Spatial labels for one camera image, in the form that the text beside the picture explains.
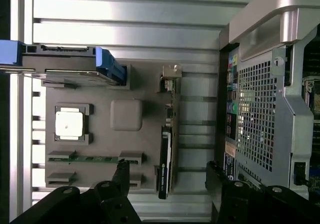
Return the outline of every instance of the screw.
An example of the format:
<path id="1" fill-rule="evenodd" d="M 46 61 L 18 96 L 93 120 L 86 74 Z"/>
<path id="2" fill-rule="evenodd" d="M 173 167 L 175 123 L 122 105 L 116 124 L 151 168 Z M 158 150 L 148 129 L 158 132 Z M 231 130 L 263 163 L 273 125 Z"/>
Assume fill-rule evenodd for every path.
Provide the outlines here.
<path id="1" fill-rule="evenodd" d="M 109 183 L 105 183 L 105 184 L 102 184 L 101 187 L 109 187 L 110 184 Z"/>
<path id="2" fill-rule="evenodd" d="M 237 186 L 237 187 L 242 187 L 243 186 L 243 184 L 241 182 L 238 182 L 238 181 L 234 185 Z"/>
<path id="3" fill-rule="evenodd" d="M 274 187 L 274 188 L 272 188 L 272 190 L 273 190 L 274 192 L 276 192 L 276 193 L 281 193 L 281 192 L 282 192 L 282 189 L 279 188 L 279 187 Z"/>
<path id="4" fill-rule="evenodd" d="M 64 194 L 69 194 L 69 193 L 71 193 L 71 192 L 72 192 L 72 189 L 71 189 L 71 188 L 63 191 Z"/>

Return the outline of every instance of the blue latch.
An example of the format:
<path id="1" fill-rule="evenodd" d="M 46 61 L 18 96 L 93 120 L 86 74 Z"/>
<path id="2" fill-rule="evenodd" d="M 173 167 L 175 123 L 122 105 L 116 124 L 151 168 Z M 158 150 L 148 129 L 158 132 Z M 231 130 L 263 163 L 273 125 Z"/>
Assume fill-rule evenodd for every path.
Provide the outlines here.
<path id="1" fill-rule="evenodd" d="M 101 47 L 95 48 L 95 66 L 98 69 L 103 69 L 106 71 L 106 75 L 109 78 L 117 77 L 122 83 L 126 82 L 127 71 L 125 67 L 121 66 L 109 50 L 102 49 Z"/>
<path id="2" fill-rule="evenodd" d="M 21 65 L 22 43 L 12 40 L 0 40 L 0 64 Z"/>

